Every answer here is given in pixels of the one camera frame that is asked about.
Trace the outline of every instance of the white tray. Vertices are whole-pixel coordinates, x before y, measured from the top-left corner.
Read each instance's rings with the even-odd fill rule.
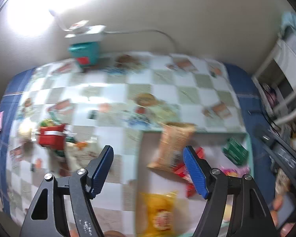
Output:
[[[179,176],[165,171],[151,170],[146,166],[151,162],[158,151],[161,133],[145,133],[141,143],[138,161],[138,185],[136,198],[136,233],[143,233],[146,228],[146,209],[141,192],[164,194],[170,191],[178,191],[174,206],[173,225],[175,235],[192,236],[203,213],[206,200],[199,194],[190,199],[185,197],[186,181]],[[222,146],[227,139],[234,137],[249,151],[248,164],[253,175],[253,159],[250,138],[243,133],[196,133],[188,143],[194,148],[202,147],[205,151],[205,159],[211,167],[237,168],[222,153]],[[227,197],[227,204],[232,204],[232,195]],[[226,232],[228,223],[222,224],[221,232]]]

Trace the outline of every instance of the chip bag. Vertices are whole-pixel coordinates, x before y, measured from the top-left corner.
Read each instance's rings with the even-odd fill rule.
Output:
[[[166,194],[142,193],[147,207],[148,226],[144,237],[174,236],[172,213],[177,192]]]
[[[147,167],[173,172],[178,164],[183,161],[183,148],[194,132],[194,124],[163,124],[158,156]]]

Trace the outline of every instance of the snack bag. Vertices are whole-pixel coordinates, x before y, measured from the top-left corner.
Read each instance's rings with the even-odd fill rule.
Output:
[[[204,159],[204,149],[202,147],[198,147],[195,151],[195,153],[197,154],[197,156],[200,159]],[[193,184],[193,181],[191,179],[190,174],[188,173],[188,170],[186,169],[186,166],[184,164],[184,162],[181,162],[180,164],[178,164],[178,166],[174,169],[174,174],[182,177],[183,179],[188,181],[188,185],[186,186],[186,197],[191,197],[196,193],[196,189],[195,186]]]
[[[177,192],[166,194],[142,193],[147,207],[148,226],[144,237],[174,236],[172,211]]]
[[[220,167],[221,171],[227,176],[233,176],[233,177],[242,177],[245,174],[250,174],[250,168],[248,166],[243,166],[237,169],[234,168],[225,168]]]
[[[183,148],[195,132],[195,125],[190,123],[167,123],[159,144],[158,156],[147,167],[169,172],[183,161]]]

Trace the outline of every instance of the food item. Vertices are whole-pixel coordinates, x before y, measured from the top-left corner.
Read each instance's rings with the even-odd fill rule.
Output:
[[[223,166],[220,168],[221,171],[227,176],[234,176],[234,177],[242,177],[245,174],[250,173],[250,168],[248,166],[244,166],[241,168],[224,168]]]
[[[142,194],[147,206],[148,226],[144,237],[173,236],[172,211],[176,192],[167,194]]]
[[[235,165],[241,166],[245,163],[249,152],[232,137],[223,147],[223,153]]]
[[[179,163],[183,161],[183,148],[194,132],[194,124],[163,124],[158,156],[153,162],[149,163],[148,167],[173,172]]]
[[[197,154],[197,156],[200,159],[204,158],[204,149],[203,148],[198,147],[196,149],[195,153]],[[186,186],[186,197],[189,198],[189,197],[193,196],[196,193],[196,189],[195,189],[195,186],[194,186],[193,181],[191,179],[191,176],[186,169],[184,162],[179,163],[173,172],[174,172],[174,174],[176,174],[188,181],[188,184]]]

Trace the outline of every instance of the red snack box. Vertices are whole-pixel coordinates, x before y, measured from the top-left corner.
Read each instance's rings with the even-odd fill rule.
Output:
[[[64,150],[65,135],[63,133],[65,125],[41,127],[38,136],[38,144],[42,147],[50,147],[54,150]]]

